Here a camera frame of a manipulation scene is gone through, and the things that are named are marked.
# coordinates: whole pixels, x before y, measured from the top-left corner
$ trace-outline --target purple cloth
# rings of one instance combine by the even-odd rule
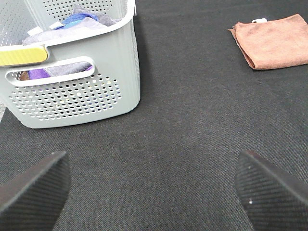
[[[37,69],[37,70],[31,70],[28,71],[29,79],[39,79],[39,78],[49,78],[50,75],[48,75],[44,69]]]

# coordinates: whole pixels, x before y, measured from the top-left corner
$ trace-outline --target microfiber cloth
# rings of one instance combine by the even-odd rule
[[[63,26],[59,26],[59,27],[55,28],[55,30],[68,29],[72,26],[75,26],[75,25],[81,23],[82,20],[85,19],[86,17],[89,17],[89,18],[94,19],[95,21],[98,21],[98,17],[94,14],[91,14],[91,13],[76,13],[74,15],[69,16],[64,21],[62,21],[61,23],[63,24]]]
[[[101,12],[86,10],[86,8],[76,4],[73,8],[72,15],[79,13],[93,14],[98,18],[98,21],[105,26],[112,26],[122,20],[122,19],[112,19],[112,17]]]
[[[237,23],[229,31],[252,69],[308,64],[308,25],[299,14],[265,23]]]

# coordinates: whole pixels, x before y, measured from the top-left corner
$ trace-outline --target dark gray carpet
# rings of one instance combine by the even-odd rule
[[[141,102],[129,114],[33,130],[8,111],[0,183],[55,150],[72,189],[56,231],[251,231],[234,187],[251,149],[308,182],[308,66],[253,71],[227,29],[305,0],[139,0]]]

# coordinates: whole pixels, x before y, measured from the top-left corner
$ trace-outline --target brown towel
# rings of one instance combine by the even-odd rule
[[[266,23],[237,23],[229,31],[252,69],[308,64],[308,25],[299,14]]]

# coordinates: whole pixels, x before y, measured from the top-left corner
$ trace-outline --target basket handle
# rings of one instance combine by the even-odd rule
[[[48,59],[48,51],[40,45],[0,47],[0,66],[41,63]]]
[[[86,71],[78,72],[78,73],[74,73],[74,74],[69,74],[69,75],[40,78],[40,79],[33,79],[33,80],[24,80],[24,81],[20,81],[20,80],[16,79],[16,77],[14,75],[15,72],[24,72],[24,71],[30,71],[30,70],[45,69],[45,68],[57,67],[57,66],[62,66],[62,65],[67,65],[67,64],[75,64],[75,63],[80,63],[80,62],[87,62],[90,65],[92,65],[92,68],[90,70],[86,70]],[[10,68],[6,72],[6,79],[11,84],[13,84],[17,87],[28,87],[28,86],[35,86],[35,85],[64,82],[64,81],[69,81],[69,80],[73,80],[73,79],[77,79],[77,78],[84,78],[84,77],[91,76],[94,73],[94,71],[95,71],[94,61],[87,56],[80,56],[80,57],[77,57],[77,58],[61,60],[61,61],[57,61],[57,62],[53,62],[53,63],[49,63],[49,64],[44,64],[44,65],[22,67],[22,68]]]

